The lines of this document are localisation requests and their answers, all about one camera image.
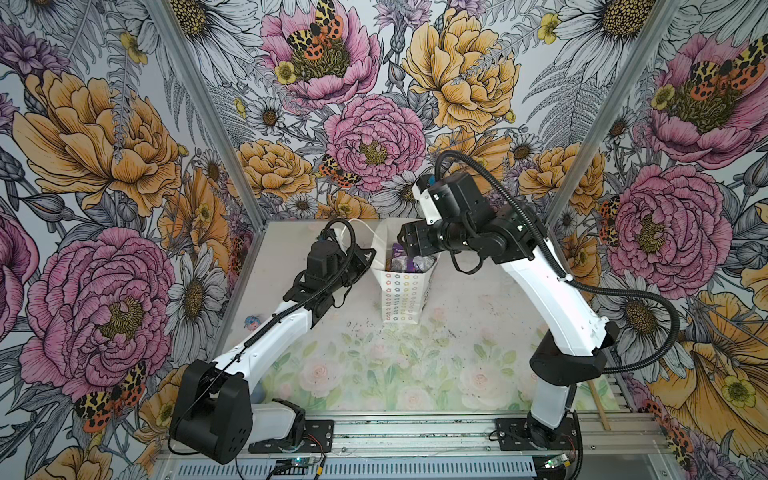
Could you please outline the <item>purple snack packet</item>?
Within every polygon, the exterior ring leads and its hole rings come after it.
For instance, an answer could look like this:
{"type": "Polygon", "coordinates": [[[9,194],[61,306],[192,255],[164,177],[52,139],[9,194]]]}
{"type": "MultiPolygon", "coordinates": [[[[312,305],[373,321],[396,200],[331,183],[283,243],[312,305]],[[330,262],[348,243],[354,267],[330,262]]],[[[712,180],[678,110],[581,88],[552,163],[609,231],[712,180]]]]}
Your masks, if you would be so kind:
{"type": "Polygon", "coordinates": [[[426,273],[431,270],[437,257],[429,256],[408,256],[405,248],[399,243],[393,243],[391,247],[391,258],[387,263],[387,270],[396,273],[426,273]]]}

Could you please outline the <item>white printed paper bag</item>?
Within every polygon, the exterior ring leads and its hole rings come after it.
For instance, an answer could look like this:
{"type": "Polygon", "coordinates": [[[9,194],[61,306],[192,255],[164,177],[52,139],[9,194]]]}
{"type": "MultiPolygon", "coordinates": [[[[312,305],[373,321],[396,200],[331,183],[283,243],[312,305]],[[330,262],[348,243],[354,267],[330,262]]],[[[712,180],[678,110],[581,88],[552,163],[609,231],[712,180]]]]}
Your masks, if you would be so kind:
{"type": "Polygon", "coordinates": [[[386,218],[378,221],[352,219],[354,227],[364,227],[371,233],[369,241],[364,241],[367,248],[376,250],[370,272],[380,289],[381,320],[385,324],[418,324],[426,307],[432,275],[437,262],[426,273],[396,273],[387,270],[391,258],[391,247],[397,242],[400,227],[412,218],[386,218]]]}

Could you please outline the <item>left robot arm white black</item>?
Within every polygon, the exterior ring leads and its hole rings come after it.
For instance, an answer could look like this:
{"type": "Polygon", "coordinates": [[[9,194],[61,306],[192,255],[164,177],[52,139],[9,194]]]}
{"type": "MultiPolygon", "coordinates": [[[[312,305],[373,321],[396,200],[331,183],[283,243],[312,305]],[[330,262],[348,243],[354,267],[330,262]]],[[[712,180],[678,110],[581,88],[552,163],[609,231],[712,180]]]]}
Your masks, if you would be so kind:
{"type": "Polygon", "coordinates": [[[305,411],[286,400],[255,404],[252,393],[270,367],[333,307],[334,294],[351,288],[370,270],[376,251],[358,244],[354,227],[341,220],[344,241],[329,221],[312,244],[306,267],[268,320],[215,360],[196,360],[178,390],[169,440],[219,464],[257,443],[298,449],[308,433],[305,411]]]}

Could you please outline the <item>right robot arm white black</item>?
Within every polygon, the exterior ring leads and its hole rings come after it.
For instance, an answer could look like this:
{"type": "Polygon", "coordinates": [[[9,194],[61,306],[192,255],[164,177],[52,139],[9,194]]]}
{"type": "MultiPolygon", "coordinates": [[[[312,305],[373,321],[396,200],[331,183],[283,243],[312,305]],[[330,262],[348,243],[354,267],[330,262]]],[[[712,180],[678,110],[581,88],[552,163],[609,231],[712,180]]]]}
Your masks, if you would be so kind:
{"type": "Polygon", "coordinates": [[[404,224],[398,235],[409,256],[474,252],[510,275],[546,323],[548,331],[529,361],[537,385],[524,437],[536,448],[550,446],[562,431],[577,385],[603,374],[604,350],[616,326],[595,313],[559,272],[543,225],[529,209],[517,202],[493,209],[465,172],[441,180],[423,175],[412,192],[423,217],[404,224]]]}

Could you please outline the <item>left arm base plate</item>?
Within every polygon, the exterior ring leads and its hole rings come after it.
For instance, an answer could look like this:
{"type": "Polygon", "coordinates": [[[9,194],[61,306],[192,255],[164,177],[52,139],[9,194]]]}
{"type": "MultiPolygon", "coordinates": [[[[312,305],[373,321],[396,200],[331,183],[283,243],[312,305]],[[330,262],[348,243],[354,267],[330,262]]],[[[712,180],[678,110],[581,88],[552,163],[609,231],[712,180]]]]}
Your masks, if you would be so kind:
{"type": "Polygon", "coordinates": [[[286,437],[251,443],[250,454],[330,453],[335,422],[330,419],[304,420],[292,427],[286,437]]]}

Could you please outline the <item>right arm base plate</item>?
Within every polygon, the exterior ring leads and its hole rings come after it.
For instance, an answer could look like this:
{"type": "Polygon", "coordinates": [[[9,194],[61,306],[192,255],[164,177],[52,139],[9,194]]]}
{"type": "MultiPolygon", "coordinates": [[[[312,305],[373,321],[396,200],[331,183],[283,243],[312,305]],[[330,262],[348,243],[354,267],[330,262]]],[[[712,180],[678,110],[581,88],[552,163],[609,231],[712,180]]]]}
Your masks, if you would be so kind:
{"type": "Polygon", "coordinates": [[[555,429],[529,418],[496,418],[492,438],[502,451],[576,451],[581,446],[580,434],[571,417],[565,417],[555,429]]]}

